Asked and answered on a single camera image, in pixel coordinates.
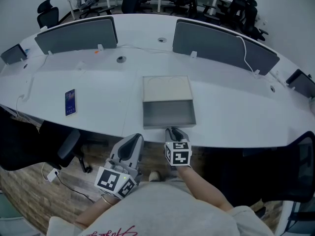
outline bracelet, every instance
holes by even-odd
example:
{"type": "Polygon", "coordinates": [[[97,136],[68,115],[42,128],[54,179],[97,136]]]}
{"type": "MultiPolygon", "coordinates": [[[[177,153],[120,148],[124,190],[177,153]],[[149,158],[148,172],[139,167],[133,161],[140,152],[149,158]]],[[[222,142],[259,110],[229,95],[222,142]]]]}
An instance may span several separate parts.
{"type": "Polygon", "coordinates": [[[109,202],[103,197],[103,195],[104,195],[104,194],[102,194],[101,197],[103,198],[103,200],[105,201],[105,203],[109,204],[109,205],[112,207],[113,204],[109,203],[109,202]]]}

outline shirt sleeve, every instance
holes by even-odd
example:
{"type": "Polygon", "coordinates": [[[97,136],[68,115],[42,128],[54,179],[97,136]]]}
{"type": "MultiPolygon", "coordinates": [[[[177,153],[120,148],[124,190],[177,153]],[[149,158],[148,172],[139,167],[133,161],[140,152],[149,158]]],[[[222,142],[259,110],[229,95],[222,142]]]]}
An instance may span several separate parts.
{"type": "Polygon", "coordinates": [[[51,217],[46,236],[77,236],[82,230],[62,218],[51,217]]]}
{"type": "Polygon", "coordinates": [[[236,221],[241,236],[273,236],[272,231],[248,206],[238,206],[228,212],[236,221]]]}

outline wooden floor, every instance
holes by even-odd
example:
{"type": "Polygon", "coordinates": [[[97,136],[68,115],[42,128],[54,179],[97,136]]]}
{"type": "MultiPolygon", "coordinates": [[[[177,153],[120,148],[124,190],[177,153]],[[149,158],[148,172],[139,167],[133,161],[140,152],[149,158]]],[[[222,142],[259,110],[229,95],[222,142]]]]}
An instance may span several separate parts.
{"type": "MultiPolygon", "coordinates": [[[[86,162],[93,167],[93,171],[90,174],[83,173],[75,158],[67,168],[62,169],[60,179],[74,190],[97,200],[101,195],[101,191],[94,187],[98,168],[104,165],[113,145],[120,138],[94,134],[93,140],[98,141],[98,144],[83,146],[86,162]]],[[[201,175],[203,158],[204,149],[194,147],[191,165],[201,175]]],[[[0,168],[0,188],[21,214],[38,230],[46,234],[51,216],[73,222],[78,214],[91,205],[91,202],[84,196],[67,189],[58,179],[52,183],[45,181],[41,175],[42,165],[36,164],[14,172],[7,172],[0,168]]],[[[143,180],[148,180],[151,170],[159,170],[165,176],[167,174],[165,165],[163,145],[145,142],[145,151],[140,164],[140,169],[144,174],[143,180]]],[[[45,164],[44,175],[47,176],[51,170],[52,167],[45,164]]],[[[258,210],[262,205],[262,202],[257,203],[253,209],[258,210]]],[[[272,231],[275,231],[282,210],[282,202],[268,202],[264,205],[267,212],[262,220],[272,231]]]]}

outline phone screen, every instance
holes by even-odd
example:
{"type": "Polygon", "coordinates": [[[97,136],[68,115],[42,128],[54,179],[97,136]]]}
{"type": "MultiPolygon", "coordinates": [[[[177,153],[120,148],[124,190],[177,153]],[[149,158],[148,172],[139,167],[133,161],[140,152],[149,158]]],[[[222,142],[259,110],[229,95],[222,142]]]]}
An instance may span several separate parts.
{"type": "Polygon", "coordinates": [[[75,108],[75,89],[65,93],[65,116],[74,114],[75,108]]]}

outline power outlet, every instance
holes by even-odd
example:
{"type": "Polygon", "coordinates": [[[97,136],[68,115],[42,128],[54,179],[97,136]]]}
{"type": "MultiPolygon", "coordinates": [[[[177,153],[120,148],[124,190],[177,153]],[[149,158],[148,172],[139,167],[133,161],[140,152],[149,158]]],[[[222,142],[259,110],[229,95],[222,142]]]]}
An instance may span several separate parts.
{"type": "Polygon", "coordinates": [[[57,170],[57,169],[53,169],[53,170],[48,174],[47,179],[48,179],[50,182],[52,182],[52,181],[57,177],[56,174],[59,175],[58,170],[57,170]]]}

